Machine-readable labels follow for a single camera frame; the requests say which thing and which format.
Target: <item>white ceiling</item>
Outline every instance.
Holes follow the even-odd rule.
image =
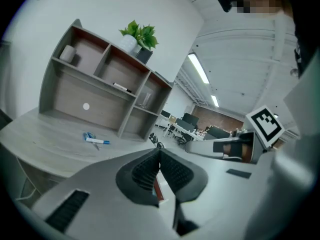
[[[241,14],[235,8],[226,13],[217,0],[190,1],[204,19],[191,50],[210,84],[202,82],[187,57],[176,78],[178,85],[196,103],[238,119],[267,105],[287,129],[295,130],[283,102],[298,82],[290,76],[297,67],[292,19],[283,14],[268,18]],[[210,95],[217,97],[219,109]]]

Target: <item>white plant pot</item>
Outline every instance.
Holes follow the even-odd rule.
[[[132,35],[125,34],[120,41],[119,47],[130,54],[136,48],[137,44],[137,40]]]

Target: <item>fluorescent light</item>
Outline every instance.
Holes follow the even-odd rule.
[[[202,81],[205,83],[205,84],[209,84],[209,80],[206,76],[206,73],[204,71],[204,69],[202,68],[197,56],[194,54],[194,53],[190,53],[188,55],[190,61],[192,62],[192,64],[194,65],[196,71],[198,71]]]
[[[216,97],[216,96],[211,95],[211,98],[212,98],[212,100],[213,100],[214,105],[215,105],[217,108],[219,108],[219,104],[218,104],[217,97]]]

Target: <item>brown wall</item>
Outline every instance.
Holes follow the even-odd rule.
[[[199,118],[197,125],[201,130],[205,130],[207,126],[209,127],[210,125],[213,125],[230,132],[237,128],[241,129],[243,125],[243,122],[237,119],[200,106],[194,107],[192,115]]]

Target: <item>desk leg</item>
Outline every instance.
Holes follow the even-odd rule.
[[[169,131],[169,128],[172,126],[172,124],[169,124],[168,127],[166,128],[164,134],[163,134],[163,137],[166,137],[168,131]]]

